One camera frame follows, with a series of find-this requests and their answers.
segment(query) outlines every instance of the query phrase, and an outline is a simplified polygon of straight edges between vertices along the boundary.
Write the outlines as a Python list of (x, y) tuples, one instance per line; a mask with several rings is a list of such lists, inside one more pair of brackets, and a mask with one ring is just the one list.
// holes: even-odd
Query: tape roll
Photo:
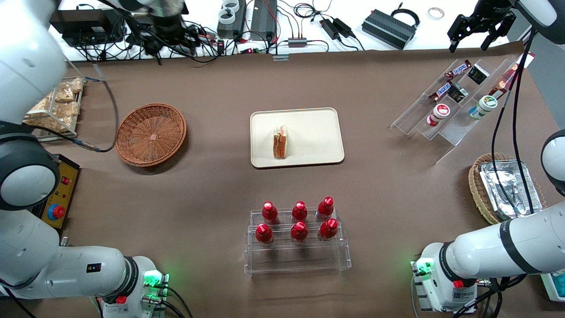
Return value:
[(433, 7), (428, 9), (426, 15), (432, 20), (441, 20), (445, 16), (445, 12), (440, 8)]
[(222, 8), (218, 13), (218, 19), (222, 24), (232, 24), (236, 21), (236, 12), (231, 8)]
[(233, 12), (237, 12), (240, 9), (240, 2), (239, 0), (224, 0), (222, 3), (223, 8), (230, 8)]

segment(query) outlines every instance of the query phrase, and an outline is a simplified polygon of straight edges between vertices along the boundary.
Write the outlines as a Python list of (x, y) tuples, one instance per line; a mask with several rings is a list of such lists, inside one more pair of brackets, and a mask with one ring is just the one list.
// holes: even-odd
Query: red bottle cap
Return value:
[(324, 199), (324, 205), (325, 205), (326, 207), (331, 207), (331, 206), (333, 206), (333, 198), (330, 197), (330, 196), (326, 197), (326, 198)]
[(328, 196), (318, 204), (318, 213), (328, 216), (333, 213), (333, 198)]
[(455, 288), (463, 288), (463, 287), (465, 287), (465, 284), (463, 283), (463, 281), (454, 281), (454, 282), (453, 282), (453, 287), (455, 287)]
[(290, 229), (290, 236), (295, 240), (305, 240), (308, 237), (308, 228), (304, 222), (298, 222)]
[(320, 235), (325, 238), (333, 238), (337, 234), (337, 227), (339, 223), (336, 219), (331, 218), (320, 225)]
[(268, 225), (261, 223), (257, 226), (255, 238), (261, 243), (268, 242), (273, 238), (273, 230)]
[(307, 215), (306, 204), (302, 201), (296, 202), (296, 206), (292, 208), (292, 217), (294, 217), (296, 221), (304, 221)]
[(267, 220), (274, 220), (277, 218), (278, 213), (279, 212), (273, 205), (273, 202), (267, 201), (263, 204), (263, 210), (261, 211), (263, 218)]
[(306, 204), (302, 201), (296, 202), (296, 209), (299, 211), (306, 210)]

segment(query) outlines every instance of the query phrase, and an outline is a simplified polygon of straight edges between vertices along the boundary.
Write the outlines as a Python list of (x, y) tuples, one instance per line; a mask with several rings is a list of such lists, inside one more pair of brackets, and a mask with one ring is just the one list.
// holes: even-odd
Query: brown paper tablecloth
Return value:
[[(131, 168), (115, 152), (49, 144), (82, 166), (67, 234), (76, 246), (100, 245), (144, 255), (171, 274), (171, 286), (204, 317), (413, 317), (409, 261), (427, 244), (487, 226), (467, 185), (474, 160), (490, 151), (498, 110), (489, 114), (438, 165), (447, 145), (407, 139), (390, 124), (456, 58), (493, 65), (515, 59), (520, 44), (433, 51), (296, 54), (101, 64), (123, 118), (151, 102), (185, 115), (181, 155), (154, 170)], [(97, 77), (89, 64), (86, 75)], [(258, 170), (250, 163), (249, 116), (255, 111), (333, 107), (345, 160), (339, 165)], [(112, 139), (111, 104), (100, 83), (83, 97), (79, 138), (101, 148)], [(540, 165), (546, 137), (557, 130), (530, 74), (519, 107), (521, 157), (548, 205), (562, 198)], [(497, 151), (512, 153), (511, 112)], [(244, 273), (249, 211), (272, 200), (289, 207), (335, 198), (349, 236), (353, 267), (344, 272), (255, 276)], [(38, 317), (97, 317), (86, 298), (27, 301)], [(545, 300), (538, 277), (504, 293), (500, 317), (562, 317)], [(10, 301), (1, 317), (24, 317)], [(420, 313), (420, 317), (448, 317)]]

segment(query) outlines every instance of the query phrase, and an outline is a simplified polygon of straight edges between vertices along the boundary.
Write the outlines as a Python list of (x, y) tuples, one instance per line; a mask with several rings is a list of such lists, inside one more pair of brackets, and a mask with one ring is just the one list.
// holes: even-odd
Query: acrylic display stand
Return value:
[(263, 223), (261, 210), (251, 211), (251, 222), (247, 229), (245, 242), (245, 273), (304, 272), (307, 270), (346, 270), (351, 268), (349, 244), (343, 224), (337, 211), (332, 217), (339, 221), (338, 232), (329, 241), (318, 240), (321, 222), (314, 220), (315, 207), (309, 207), (306, 226), (308, 238), (302, 243), (294, 243), (290, 238), (292, 209), (279, 209), (278, 225), (270, 225), (274, 241), (263, 244), (255, 238), (257, 225)]
[[(505, 59), (498, 67), (492, 67), (484, 60), (479, 59), (476, 63), (481, 66), (485, 71), (490, 73), (480, 85), (475, 83), (469, 76), (467, 72), (469, 69), (465, 70), (463, 74), (458, 75), (455, 79), (451, 80), (453, 83), (459, 83), (469, 95), (462, 99), (460, 102), (454, 101), (447, 93), (445, 93), (437, 102), (432, 101), (428, 96), (434, 94), (438, 89), (440, 89), (445, 83), (447, 83), (448, 78), (445, 77), (445, 73), (455, 69), (456, 67), (462, 65), (464, 62), (457, 59), (451, 66), (449, 66), (441, 75), (422, 93), (419, 99), (417, 99), (400, 117), (398, 117), (391, 127), (396, 127), (404, 132), (406, 135), (411, 136), (416, 132), (423, 135), (426, 139), (432, 140), (436, 136), (440, 135), (442, 138), (447, 140), (451, 147), (447, 152), (437, 161), (441, 161), (445, 156), (447, 156), (457, 145), (463, 140), (465, 135), (470, 132), (470, 130), (478, 124), (478, 120), (475, 120), (469, 116), (469, 110), (473, 108), (479, 99), (487, 95), (490, 90), (496, 85), (504, 73), (510, 68), (512, 62)], [(450, 109), (450, 114), (447, 118), (443, 119), (438, 123), (437, 126), (432, 127), (426, 122), (426, 118), (431, 114), (434, 106), (437, 104), (445, 104)]]

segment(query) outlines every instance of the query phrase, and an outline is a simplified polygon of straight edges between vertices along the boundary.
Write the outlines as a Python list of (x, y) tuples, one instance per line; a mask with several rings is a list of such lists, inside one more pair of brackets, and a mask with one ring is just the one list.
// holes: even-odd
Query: woven basket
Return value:
[(116, 152), (130, 165), (155, 166), (171, 158), (185, 137), (186, 121), (180, 111), (166, 104), (148, 104), (121, 122)]
[[(495, 160), (511, 160), (513, 159), (511, 156), (508, 156), (503, 153), (495, 153), (494, 154)], [(481, 175), (479, 174), (479, 165), (484, 164), (485, 162), (492, 161), (492, 156), (490, 153), (486, 153), (480, 156), (475, 163), (469, 169), (469, 188), (471, 189), (471, 194), (473, 194), (473, 200), (481, 212), (481, 215), (490, 223), (490, 224), (497, 224), (500, 223), (501, 220), (494, 214), (493, 208), (490, 204), (489, 195), (483, 185), (483, 180), (481, 179)], [(537, 194), (540, 197), (540, 202), (543, 208), (545, 209), (546, 202), (545, 197), (541, 193), (540, 186), (537, 184), (536, 180), (532, 178), (532, 182), (536, 188)]]

